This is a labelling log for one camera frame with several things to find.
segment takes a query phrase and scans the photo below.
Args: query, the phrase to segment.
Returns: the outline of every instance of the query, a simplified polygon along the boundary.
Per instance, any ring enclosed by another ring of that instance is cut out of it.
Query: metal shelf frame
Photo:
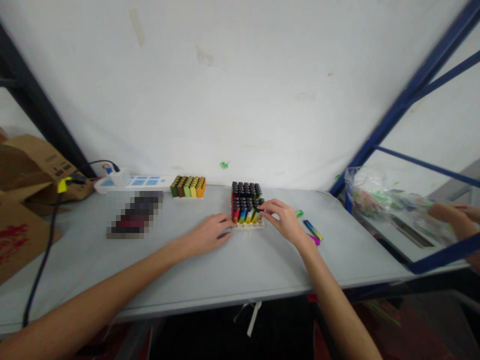
[[[45,139],[89,178],[96,175],[44,93],[29,67],[0,24],[0,87],[5,88]]]
[[[437,78],[435,81],[432,81],[440,69],[447,63],[452,54],[459,48],[459,46],[468,37],[475,26],[477,26],[479,21],[480,0],[470,0],[470,2],[460,12],[452,25],[446,31],[445,35],[435,46],[433,51],[428,55],[424,63],[412,77],[402,93],[388,109],[383,119],[378,123],[376,128],[371,133],[370,137],[363,144],[358,153],[353,157],[352,161],[348,165],[348,168],[363,166],[373,152],[378,150],[480,188],[480,181],[477,179],[464,176],[440,166],[430,164],[428,162],[381,146],[382,141],[387,137],[387,135],[392,131],[395,125],[397,125],[400,119],[414,103],[480,62],[479,50]],[[342,176],[330,189],[330,193],[335,197],[338,197],[345,188],[344,175],[345,172],[343,172]],[[345,208],[348,210],[348,212],[352,212],[352,204],[348,196],[345,197]],[[463,259],[478,249],[480,249],[480,233],[461,242],[450,245],[449,247],[426,258],[416,261],[408,265],[408,268],[415,274],[422,274],[447,265],[456,260]]]

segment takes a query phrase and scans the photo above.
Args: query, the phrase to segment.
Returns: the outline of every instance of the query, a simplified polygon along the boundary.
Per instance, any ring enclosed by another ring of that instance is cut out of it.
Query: yellow plug
[[[70,180],[72,180],[71,176],[68,176],[68,177],[60,180],[60,182],[58,183],[58,187],[56,189],[56,192],[59,193],[59,194],[66,192],[67,191],[67,181],[70,181]]]

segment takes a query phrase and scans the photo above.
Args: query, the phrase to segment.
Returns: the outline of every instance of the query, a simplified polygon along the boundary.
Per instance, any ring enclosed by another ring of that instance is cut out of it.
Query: blue metal frame
[[[412,262],[407,268],[414,274],[423,274],[427,271],[442,267],[454,261],[464,259],[480,248],[480,232],[463,241],[450,245],[430,256]]]
[[[381,152],[393,155],[397,158],[400,158],[400,159],[406,160],[408,162],[420,165],[421,167],[433,170],[437,173],[447,175],[448,177],[454,178],[454,179],[459,180],[461,182],[464,182],[464,183],[467,183],[467,184],[472,185],[474,187],[480,188],[480,181],[478,181],[474,178],[459,174],[457,172],[447,170],[447,169],[445,169],[443,167],[440,167],[440,166],[432,165],[431,163],[428,163],[428,162],[425,162],[425,161],[422,161],[422,160],[418,160],[414,157],[407,156],[407,155],[404,155],[402,153],[399,153],[399,152],[396,152],[396,151],[393,151],[393,150],[390,150],[390,149],[387,149],[387,148],[384,148],[384,147],[381,147],[381,146],[375,145],[373,148],[375,150],[379,150]]]
[[[462,42],[480,21],[480,0],[470,0],[465,8],[457,16],[445,35],[435,46],[420,69],[412,77],[406,88],[388,109],[383,119],[373,130],[368,140],[352,159],[348,168],[363,166],[375,150],[396,156],[427,169],[447,175],[464,183],[480,188],[480,181],[464,176],[462,174],[432,165],[428,162],[416,159],[411,156],[381,147],[380,144],[397,125],[415,102],[446,84],[453,78],[465,72],[480,62],[480,51],[462,61],[444,75],[431,82],[439,70],[447,63],[450,56],[458,49]],[[333,185],[330,192],[338,197],[345,187],[345,172]],[[346,209],[351,212],[352,204],[346,196]],[[421,274],[435,268],[444,266],[459,259],[463,259],[475,250],[480,249],[480,234],[474,235],[464,241],[457,242],[447,248],[432,254],[422,260],[414,262],[408,268],[415,274]]]
[[[458,49],[480,20],[480,0],[470,0],[457,16],[446,34],[435,46],[420,69],[415,73],[405,90],[395,100],[383,119],[372,132],[370,138],[355,155],[348,168],[362,166],[375,151],[374,146],[380,145],[390,131],[412,105],[411,100],[425,88],[445,65],[450,56]],[[344,175],[337,180],[330,192],[338,197],[345,187]]]

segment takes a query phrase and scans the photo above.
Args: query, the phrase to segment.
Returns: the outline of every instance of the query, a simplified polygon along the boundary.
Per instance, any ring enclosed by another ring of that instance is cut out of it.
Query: cardboard box
[[[7,133],[0,127],[0,144],[6,142],[8,139]]]
[[[59,181],[76,170],[50,143],[35,136],[17,136],[0,144],[0,190],[51,183],[30,198],[32,203],[54,204]],[[93,189],[89,180],[84,185],[72,184],[63,200],[82,200]]]
[[[50,224],[23,203],[32,195],[52,186],[51,182],[0,191],[0,285],[47,248]],[[53,206],[41,205],[40,212],[51,213]],[[59,212],[70,211],[59,208]],[[55,230],[53,241],[60,239]]]

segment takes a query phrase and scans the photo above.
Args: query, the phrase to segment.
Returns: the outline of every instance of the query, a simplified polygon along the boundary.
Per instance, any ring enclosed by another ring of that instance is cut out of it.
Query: dark floor
[[[266,301],[251,338],[253,307],[226,307],[168,318],[150,359],[313,359],[314,320],[306,296]]]

